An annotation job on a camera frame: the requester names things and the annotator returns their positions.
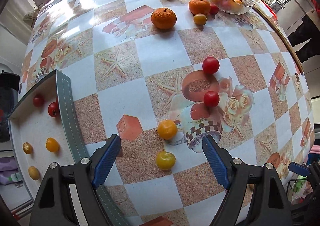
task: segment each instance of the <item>metal screw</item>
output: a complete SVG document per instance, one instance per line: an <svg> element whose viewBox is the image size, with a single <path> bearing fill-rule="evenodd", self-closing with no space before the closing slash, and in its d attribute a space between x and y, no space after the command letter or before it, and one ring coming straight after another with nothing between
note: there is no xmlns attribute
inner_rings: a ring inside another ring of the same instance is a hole
<svg viewBox="0 0 320 226"><path fill-rule="evenodd" d="M54 168L57 167L57 163L56 163L56 162L53 162L53 163L51 163L51 164L49 165L49 167L50 167L51 169L54 169Z"/></svg>
<svg viewBox="0 0 320 226"><path fill-rule="evenodd" d="M272 168L273 168L273 164L271 164L271 163L266 163L266 168L272 169Z"/></svg>
<svg viewBox="0 0 320 226"><path fill-rule="evenodd" d="M239 165L239 164L242 163L242 161L241 161L240 158L234 158L234 159L233 159L233 163L234 163L235 165Z"/></svg>
<svg viewBox="0 0 320 226"><path fill-rule="evenodd" d="M81 163L84 164L84 165L87 164L87 163L89 163L89 162L90 162L90 159L87 158L87 157L81 159Z"/></svg>

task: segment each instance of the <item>table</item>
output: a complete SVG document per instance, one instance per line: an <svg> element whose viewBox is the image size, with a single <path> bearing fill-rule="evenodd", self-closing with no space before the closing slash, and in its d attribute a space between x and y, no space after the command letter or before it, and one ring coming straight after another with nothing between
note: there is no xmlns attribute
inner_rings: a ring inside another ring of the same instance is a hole
<svg viewBox="0 0 320 226"><path fill-rule="evenodd" d="M131 225L159 216L179 226L209 225L225 192L202 152L206 134L247 164L272 162L283 184L292 176L289 163L302 163L314 143L305 77L268 23L253 10L219 12L200 28L188 2L52 0L40 11L22 65L19 99L54 69L70 77L90 155L120 135L123 152L105 187ZM176 13L174 29L152 25L160 7ZM220 62L211 77L202 72L209 55ZM211 110L202 102L209 89L220 94ZM164 119L179 129L171 141L156 132ZM161 150L176 156L170 171L155 164ZM248 188L242 219L251 195Z"/></svg>

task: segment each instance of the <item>blue gripper pad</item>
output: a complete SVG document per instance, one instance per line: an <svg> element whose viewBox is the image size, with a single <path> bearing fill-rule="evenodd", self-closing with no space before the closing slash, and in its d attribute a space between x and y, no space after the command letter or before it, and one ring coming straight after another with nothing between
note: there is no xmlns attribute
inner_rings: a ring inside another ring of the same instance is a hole
<svg viewBox="0 0 320 226"><path fill-rule="evenodd" d="M296 173L298 175L301 175L301 176L310 175L310 171L309 171L309 169L307 167L299 165L299 164L297 164L295 162L290 163L288 169L291 172L294 172L294 173Z"/></svg>
<svg viewBox="0 0 320 226"><path fill-rule="evenodd" d="M121 139L116 136L105 150L103 156L99 160L94 169L94 178L92 180L92 187L97 189L99 185L103 184L116 160L116 157L121 148Z"/></svg>
<svg viewBox="0 0 320 226"><path fill-rule="evenodd" d="M219 157L214 146L206 136L202 139L202 150L218 183L221 184L225 189L228 189L230 186L230 181L228 179L227 168L223 164L223 161Z"/></svg>

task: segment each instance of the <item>red cherry tomato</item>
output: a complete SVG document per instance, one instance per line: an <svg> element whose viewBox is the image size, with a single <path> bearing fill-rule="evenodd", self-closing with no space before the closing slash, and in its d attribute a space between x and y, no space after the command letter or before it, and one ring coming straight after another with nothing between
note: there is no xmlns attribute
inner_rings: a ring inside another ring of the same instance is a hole
<svg viewBox="0 0 320 226"><path fill-rule="evenodd" d="M210 14L215 15L219 11L219 7L217 5L211 5Z"/></svg>
<svg viewBox="0 0 320 226"><path fill-rule="evenodd" d="M220 101L219 95L214 91L208 91L203 97L204 104L208 107L217 107Z"/></svg>
<svg viewBox="0 0 320 226"><path fill-rule="evenodd" d="M50 103L48 113L53 118L56 118L59 115L59 106L56 102Z"/></svg>
<svg viewBox="0 0 320 226"><path fill-rule="evenodd" d="M42 97L42 95L37 94L36 96L34 96L33 98L33 105L37 108L41 107L44 104L44 99Z"/></svg>
<svg viewBox="0 0 320 226"><path fill-rule="evenodd" d="M212 56L209 56L206 59L204 59L202 63L202 70L207 74L216 73L219 70L219 67L219 61Z"/></svg>

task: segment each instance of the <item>curtain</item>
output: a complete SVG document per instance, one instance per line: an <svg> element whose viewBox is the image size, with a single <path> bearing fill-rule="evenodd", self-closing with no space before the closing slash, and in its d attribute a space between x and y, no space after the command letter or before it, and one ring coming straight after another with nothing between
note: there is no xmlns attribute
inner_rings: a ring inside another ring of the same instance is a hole
<svg viewBox="0 0 320 226"><path fill-rule="evenodd" d="M9 0L0 15L2 25L25 45L28 45L32 28L23 22L23 17L33 9L32 0Z"/></svg>

